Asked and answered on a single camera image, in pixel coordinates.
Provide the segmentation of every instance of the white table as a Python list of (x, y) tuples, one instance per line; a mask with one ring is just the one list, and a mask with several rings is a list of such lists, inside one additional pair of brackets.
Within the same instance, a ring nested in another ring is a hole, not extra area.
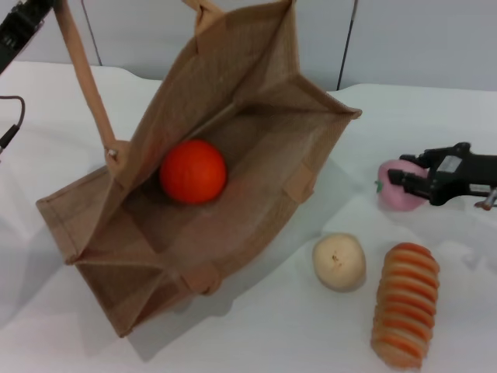
[[(94, 73), (117, 137), (128, 139), (159, 82), (116, 68)], [(442, 267), (423, 371), (495, 371), (497, 215), (473, 209), (470, 197), (387, 213), (377, 208), (374, 180), (380, 163), (402, 153), (458, 141), (497, 153), (497, 93), (385, 85), (334, 92), (364, 114), (337, 144), (315, 195), (218, 293), (122, 340), (76, 269), (63, 266), (35, 208), (103, 164), (72, 67), (15, 63), (0, 77), (0, 94), (27, 104), (24, 127), (0, 158), (2, 371), (388, 371), (368, 346), (374, 293), (384, 253), (406, 240), (428, 246)], [(0, 132), (17, 121), (17, 105), (0, 102)], [(326, 232), (350, 232), (363, 243), (368, 279), (360, 290), (339, 295), (315, 279), (310, 249)]]

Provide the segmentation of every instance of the orange striped object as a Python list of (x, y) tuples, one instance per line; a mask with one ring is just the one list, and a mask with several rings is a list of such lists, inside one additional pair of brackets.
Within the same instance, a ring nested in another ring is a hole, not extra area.
[(393, 368), (421, 368), (433, 335), (439, 271), (431, 252), (414, 243), (396, 245), (385, 257), (371, 346)]

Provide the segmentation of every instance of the orange ball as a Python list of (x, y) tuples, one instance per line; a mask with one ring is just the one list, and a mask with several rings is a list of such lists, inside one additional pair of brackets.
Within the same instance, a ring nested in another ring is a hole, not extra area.
[(203, 204), (216, 198), (227, 179), (221, 153), (202, 140), (191, 140), (173, 148), (162, 161), (162, 189), (184, 204)]

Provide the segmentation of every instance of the pink fruit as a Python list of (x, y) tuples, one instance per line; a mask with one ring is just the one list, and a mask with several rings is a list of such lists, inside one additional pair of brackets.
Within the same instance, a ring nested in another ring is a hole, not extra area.
[(385, 162), (378, 169), (379, 198), (391, 209), (396, 211), (412, 211), (426, 202), (424, 198), (406, 193), (403, 186), (392, 185), (388, 179), (389, 169), (401, 169), (407, 173), (414, 173), (426, 177), (428, 171), (414, 163), (395, 159)]

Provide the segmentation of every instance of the bag strap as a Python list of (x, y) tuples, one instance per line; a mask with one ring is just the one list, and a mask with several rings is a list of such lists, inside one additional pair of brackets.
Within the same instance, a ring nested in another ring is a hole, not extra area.
[(219, 45), (220, 39), (226, 34), (224, 13), (209, 0), (183, 0), (196, 11), (195, 38), (198, 54), (210, 51)]
[(57, 0), (54, 11), (66, 48), (75, 67), (76, 77), (81, 86), (83, 96), (99, 130), (100, 140), (106, 151), (107, 166), (113, 176), (118, 179), (118, 174), (126, 164), (127, 145), (129, 143), (127, 141), (117, 141), (114, 136), (106, 108), (103, 105), (95, 79), (93, 78), (92, 69), (86, 57), (83, 42), (75, 21), (72, 18), (68, 0)]

